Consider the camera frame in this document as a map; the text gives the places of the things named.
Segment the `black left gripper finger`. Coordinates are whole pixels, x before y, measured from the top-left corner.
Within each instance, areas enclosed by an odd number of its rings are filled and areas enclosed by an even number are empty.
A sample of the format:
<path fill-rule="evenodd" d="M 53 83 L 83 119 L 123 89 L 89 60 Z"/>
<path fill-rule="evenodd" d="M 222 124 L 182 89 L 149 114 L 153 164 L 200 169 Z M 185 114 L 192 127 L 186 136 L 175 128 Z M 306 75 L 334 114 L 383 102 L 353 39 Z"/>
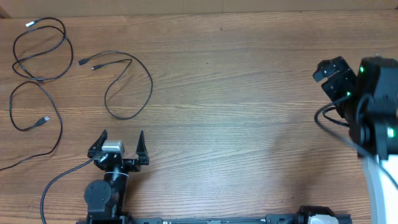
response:
<path fill-rule="evenodd" d="M 101 151 L 102 145 L 104 144 L 105 140 L 108 138 L 108 130 L 105 129 L 100 137 L 93 143 L 93 145 L 88 149 L 87 156 L 89 158 L 93 158 L 98 151 Z"/>
<path fill-rule="evenodd" d="M 149 165 L 149 156 L 147 153 L 144 132 L 141 130 L 139 140 L 137 143 L 136 154 L 138 155 L 138 161 L 140 165 L 148 166 Z"/>

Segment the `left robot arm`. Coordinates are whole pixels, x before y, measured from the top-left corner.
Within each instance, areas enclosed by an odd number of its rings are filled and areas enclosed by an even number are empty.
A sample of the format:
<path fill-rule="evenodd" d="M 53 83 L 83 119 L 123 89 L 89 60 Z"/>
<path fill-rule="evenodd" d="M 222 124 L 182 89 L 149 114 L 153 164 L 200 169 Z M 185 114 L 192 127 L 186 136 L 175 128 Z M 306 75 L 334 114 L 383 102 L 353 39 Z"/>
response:
<path fill-rule="evenodd" d="M 122 140 L 109 140 L 107 130 L 104 130 L 88 149 L 88 158 L 97 168 L 104 171 L 104 177 L 91 182 L 85 189 L 87 223 L 135 222 L 123 209 L 129 174 L 140 172 L 142 166 L 149 165 L 143 131 L 140 132 L 137 143 L 137 158 L 125 158 L 124 153 Z"/>

